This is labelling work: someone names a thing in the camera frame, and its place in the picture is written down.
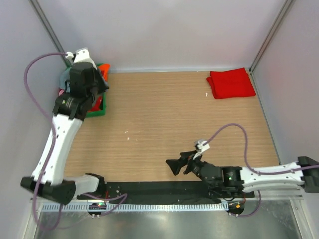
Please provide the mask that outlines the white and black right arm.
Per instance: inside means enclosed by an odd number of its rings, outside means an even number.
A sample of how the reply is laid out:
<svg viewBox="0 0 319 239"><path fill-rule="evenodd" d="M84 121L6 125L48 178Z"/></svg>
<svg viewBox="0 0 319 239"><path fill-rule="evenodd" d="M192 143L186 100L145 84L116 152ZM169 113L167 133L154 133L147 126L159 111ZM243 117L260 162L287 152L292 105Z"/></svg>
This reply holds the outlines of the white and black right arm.
<svg viewBox="0 0 319 239"><path fill-rule="evenodd" d="M179 159L166 160L176 176L185 167L184 174L193 173L211 192L225 192L230 197L258 190L302 188L306 193L319 192L319 163L300 156L296 162L249 169L239 166L215 166L201 160L196 151L182 152Z"/></svg>

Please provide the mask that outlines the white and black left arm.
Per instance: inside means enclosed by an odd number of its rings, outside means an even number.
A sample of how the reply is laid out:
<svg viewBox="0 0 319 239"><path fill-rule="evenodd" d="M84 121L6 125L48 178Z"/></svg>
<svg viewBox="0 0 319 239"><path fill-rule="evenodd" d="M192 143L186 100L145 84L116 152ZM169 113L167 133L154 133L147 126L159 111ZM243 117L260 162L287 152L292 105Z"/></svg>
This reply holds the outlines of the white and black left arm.
<svg viewBox="0 0 319 239"><path fill-rule="evenodd" d="M82 194L101 199L106 193L104 177L86 173L82 177L64 178L64 168L75 135L87 112L108 85L93 60L74 63L69 69L69 92L55 100L50 132L41 159L29 177L23 177L21 187L54 202L67 205Z"/></svg>

